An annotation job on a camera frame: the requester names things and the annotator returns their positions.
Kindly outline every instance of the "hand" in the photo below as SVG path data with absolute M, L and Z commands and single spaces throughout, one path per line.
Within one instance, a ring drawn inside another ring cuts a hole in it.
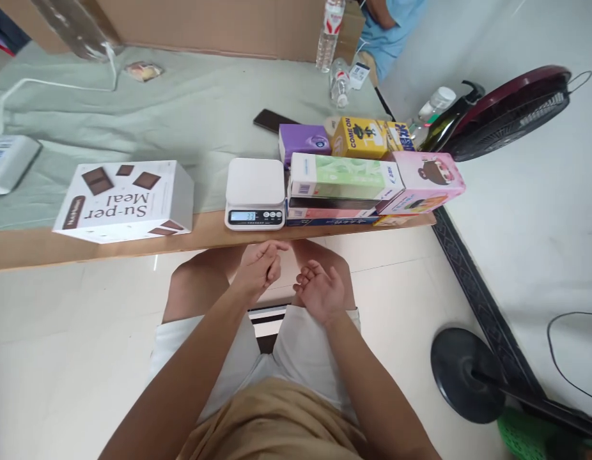
M 281 257 L 278 253 L 289 248 L 287 243 L 275 240 L 248 246 L 230 289 L 243 296 L 247 302 L 256 303 L 281 276 Z
M 322 326 L 326 327 L 345 311 L 345 287 L 334 267 L 326 273 L 318 261 L 310 260 L 296 276 L 296 282 L 294 291 Z

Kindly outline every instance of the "white cable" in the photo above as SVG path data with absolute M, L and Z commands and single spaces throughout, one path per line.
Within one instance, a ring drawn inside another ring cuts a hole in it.
M 358 49 L 355 51 L 355 53 L 356 53 L 356 54 L 358 54 L 358 53 L 360 52 L 360 50 L 361 50 L 362 48 L 364 48 L 364 45 L 366 45 L 366 44 L 368 43 L 368 42 L 367 42 L 367 41 L 366 41 L 364 38 L 362 38 L 362 37 L 360 37 L 360 40 L 362 40 L 362 45 L 360 45 L 360 47 L 359 47 L 359 48 L 358 48 Z
M 51 86 L 61 86 L 63 88 L 74 88 L 74 89 L 83 89 L 85 91 L 103 91 L 106 93 L 112 93 L 117 89 L 117 67 L 115 67 L 115 51 L 110 43 L 104 42 L 102 44 L 106 49 L 106 56 L 109 58 L 109 62 L 111 64 L 111 70 L 113 71 L 113 86 L 111 89 L 108 88 L 86 88 L 84 86 L 76 86 L 70 85 L 66 83 L 55 83 L 49 82 L 44 80 L 37 80 L 37 79 L 21 79 L 17 83 L 13 85 L 7 92 L 5 92 L 2 97 L 0 98 L 0 135 L 4 134 L 4 105 L 6 103 L 6 99 L 14 94 L 16 90 L 21 88 L 27 82 L 35 82 L 35 83 L 42 83 Z

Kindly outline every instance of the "fan stand pole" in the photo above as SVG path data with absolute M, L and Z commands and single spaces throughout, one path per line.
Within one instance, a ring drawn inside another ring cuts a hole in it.
M 471 371 L 471 375 L 474 379 L 480 381 L 482 384 L 492 388 L 497 388 L 507 396 L 511 396 L 521 403 L 543 412 L 550 418 L 572 426 L 573 428 L 578 429 L 580 432 L 586 433 L 588 436 L 592 437 L 592 419 L 590 419 L 589 422 L 584 420 L 578 411 L 569 410 L 568 408 L 555 404 L 549 399 L 533 397 L 527 393 L 510 388 L 507 385 L 498 382 L 496 379 L 493 379 L 490 376 L 477 371 L 476 369 Z

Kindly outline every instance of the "finger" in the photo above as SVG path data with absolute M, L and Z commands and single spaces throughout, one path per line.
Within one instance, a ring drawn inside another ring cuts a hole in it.
M 261 255 L 261 259 L 263 259 L 265 265 L 270 266 L 272 262 L 275 260 L 277 256 L 277 247 L 275 245 L 268 245 L 265 249 L 264 253 Z
M 272 264 L 269 268 L 269 274 L 267 275 L 267 281 L 271 284 L 274 283 L 281 277 L 281 258 L 279 256 L 275 257 Z
M 336 268 L 333 266 L 330 267 L 330 270 L 328 271 L 328 276 L 334 282 L 343 282 L 343 280 L 341 280 L 341 276 L 339 275 L 339 272 L 337 272 Z
M 300 269 L 300 272 L 309 280 L 312 280 L 313 278 L 315 278 L 315 273 L 313 273 L 313 270 L 311 270 L 307 266 L 302 267 Z
M 312 269 L 313 273 L 316 275 L 323 275 L 326 273 L 322 267 L 322 264 L 320 264 L 318 261 L 310 260 L 309 268 Z
M 290 245 L 285 241 L 270 240 L 271 244 L 274 244 L 279 250 L 290 250 Z
M 309 282 L 309 279 L 305 275 L 300 273 L 296 275 L 296 282 L 300 284 L 302 287 L 304 287 Z
M 270 240 L 260 243 L 256 246 L 254 262 L 259 261 L 270 247 Z

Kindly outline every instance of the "black tile border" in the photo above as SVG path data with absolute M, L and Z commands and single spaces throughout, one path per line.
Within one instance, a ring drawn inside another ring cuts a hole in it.
M 481 278 L 445 207 L 437 208 L 434 214 L 437 224 L 432 229 L 437 235 L 443 252 L 445 252 L 492 351 L 501 361 L 507 384 L 533 396 L 545 397 L 543 388 L 528 365 L 509 325 Z

